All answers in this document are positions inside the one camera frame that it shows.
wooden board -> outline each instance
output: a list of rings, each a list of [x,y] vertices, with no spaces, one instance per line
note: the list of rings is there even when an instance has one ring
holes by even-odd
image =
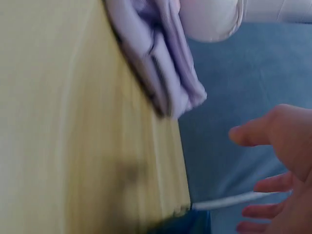
[[[2,0],[0,233],[137,233],[189,204],[99,0]]]

white cable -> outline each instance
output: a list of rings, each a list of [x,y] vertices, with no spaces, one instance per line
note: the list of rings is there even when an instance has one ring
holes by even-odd
[[[213,209],[233,206],[236,204],[256,200],[256,199],[263,198],[263,197],[266,197],[266,196],[269,196],[272,194],[275,194],[275,193],[248,192],[248,193],[230,196],[230,197],[225,197],[225,198],[220,198],[220,199],[216,199],[216,200],[193,203],[192,208],[195,210],[209,211],[209,210],[213,210]]]

purple towel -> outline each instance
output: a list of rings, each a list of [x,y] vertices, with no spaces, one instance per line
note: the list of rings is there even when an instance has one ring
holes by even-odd
[[[122,50],[163,115],[178,118],[206,99],[174,0],[105,0],[105,5]]]

blue fabric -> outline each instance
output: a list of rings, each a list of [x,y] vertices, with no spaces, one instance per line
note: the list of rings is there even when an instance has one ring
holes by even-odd
[[[188,211],[180,217],[170,218],[148,234],[210,234],[210,213],[207,211]]]
[[[245,23],[226,41],[189,45],[208,94],[179,120],[192,202],[245,193],[285,172],[270,146],[236,146],[228,130],[279,103],[312,108],[312,26]]]
[[[242,210],[252,204],[267,204],[281,202],[288,197],[288,193],[273,194],[255,201],[241,203],[235,206],[221,208],[211,211],[211,233],[212,234],[237,234],[236,226],[240,221],[250,220],[253,222],[267,222],[266,220],[252,220],[243,218]]]

hand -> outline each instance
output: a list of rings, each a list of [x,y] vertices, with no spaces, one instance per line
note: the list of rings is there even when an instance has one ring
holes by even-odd
[[[279,105],[262,118],[230,130],[239,145],[270,144],[290,172],[258,182],[257,192],[292,195],[273,205],[249,206],[243,215],[271,220],[269,224],[242,222],[237,230],[246,234],[312,233],[312,110]]]

